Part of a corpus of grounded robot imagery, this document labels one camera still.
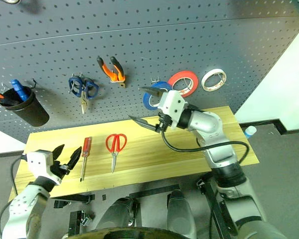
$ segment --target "blue scissors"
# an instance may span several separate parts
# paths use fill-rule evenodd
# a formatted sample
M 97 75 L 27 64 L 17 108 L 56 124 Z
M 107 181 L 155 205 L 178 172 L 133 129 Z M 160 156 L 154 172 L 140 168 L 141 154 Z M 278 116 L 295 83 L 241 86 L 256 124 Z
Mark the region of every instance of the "blue scissors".
M 69 87 L 69 92 L 81 98 L 82 114 L 84 114 L 88 107 L 88 100 L 97 96 L 99 86 L 90 78 L 82 78 L 82 74 L 80 74 L 80 76 L 72 75 L 69 79 Z

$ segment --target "wooden table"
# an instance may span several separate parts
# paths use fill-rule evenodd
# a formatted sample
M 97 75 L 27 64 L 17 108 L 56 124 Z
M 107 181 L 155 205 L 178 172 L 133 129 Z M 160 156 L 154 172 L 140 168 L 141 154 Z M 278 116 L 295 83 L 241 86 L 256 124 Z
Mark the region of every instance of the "wooden table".
M 207 111 L 215 112 L 221 117 L 224 132 L 230 140 L 248 143 L 228 106 L 207 109 Z M 155 124 L 158 122 L 158 117 L 148 117 L 146 120 Z M 119 153 L 115 172 L 112 174 L 112 156 L 105 147 L 105 139 L 113 133 L 124 133 L 128 142 Z M 165 135 L 176 147 L 197 147 L 194 135 L 186 130 L 169 129 Z M 64 164 L 69 161 L 75 149 L 83 146 L 84 138 L 89 136 L 92 136 L 92 148 L 87 159 L 84 181 L 80 182 L 83 160 L 81 157 L 70 174 L 64 177 L 61 185 L 54 187 L 51 197 L 210 171 L 202 152 L 175 152 L 164 144 L 160 134 L 140 127 L 132 120 L 31 133 L 24 153 L 38 149 L 52 151 L 57 146 L 65 144 L 58 158 L 61 164 Z M 242 145 L 234 145 L 234 149 L 238 158 L 245 151 Z M 258 163 L 258 159 L 250 148 L 242 164 L 254 163 Z M 15 178 L 18 191 L 21 192 L 30 181 L 34 181 L 34 177 L 28 171 L 27 163 L 22 160 Z

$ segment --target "pliers handle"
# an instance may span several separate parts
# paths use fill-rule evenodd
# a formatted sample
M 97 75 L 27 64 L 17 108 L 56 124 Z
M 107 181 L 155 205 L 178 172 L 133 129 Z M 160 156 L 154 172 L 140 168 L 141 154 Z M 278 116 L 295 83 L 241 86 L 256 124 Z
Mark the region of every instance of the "pliers handle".
M 110 58 L 112 64 L 114 65 L 115 69 L 118 71 L 118 74 L 110 71 L 107 66 L 105 65 L 103 59 L 101 57 L 97 58 L 97 61 L 102 69 L 102 71 L 111 78 L 111 82 L 119 82 L 120 86 L 125 88 L 125 75 L 122 66 L 117 61 L 117 59 L 114 56 L 111 56 Z

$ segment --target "gray pegboard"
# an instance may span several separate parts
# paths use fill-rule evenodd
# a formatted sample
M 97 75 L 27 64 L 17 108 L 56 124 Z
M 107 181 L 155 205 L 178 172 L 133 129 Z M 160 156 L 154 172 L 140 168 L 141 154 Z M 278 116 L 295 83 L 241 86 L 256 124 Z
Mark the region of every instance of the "gray pegboard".
M 0 107 L 0 130 L 23 142 L 30 132 L 155 115 L 143 106 L 138 87 L 181 70 L 201 80 L 207 71 L 223 69 L 225 86 L 206 92 L 199 85 L 186 100 L 201 108 L 229 105 L 235 112 L 299 32 L 299 4 L 293 1 L 38 2 L 40 9 L 31 13 L 29 6 L 0 1 L 6 19 L 0 20 L 0 83 L 17 78 L 29 86 L 34 78 L 50 115 L 44 126 L 31 127 Z M 107 64 L 116 56 L 127 74 L 126 89 L 109 82 L 98 55 Z M 83 116 L 79 99 L 68 94 L 73 72 L 100 85 Z

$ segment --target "tool holder cup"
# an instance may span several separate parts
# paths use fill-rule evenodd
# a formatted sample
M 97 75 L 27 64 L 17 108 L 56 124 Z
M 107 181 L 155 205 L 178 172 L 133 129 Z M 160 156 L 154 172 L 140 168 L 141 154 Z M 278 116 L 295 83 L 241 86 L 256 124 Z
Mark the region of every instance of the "tool holder cup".
M 50 116 L 42 107 L 40 102 L 35 97 L 35 93 L 31 88 L 24 86 L 24 90 L 29 98 L 22 102 L 17 92 L 12 88 L 3 93 L 5 97 L 13 100 L 18 100 L 21 103 L 16 106 L 7 106 L 6 104 L 0 103 L 6 110 L 14 112 L 21 119 L 26 121 L 28 124 L 39 127 L 48 122 Z

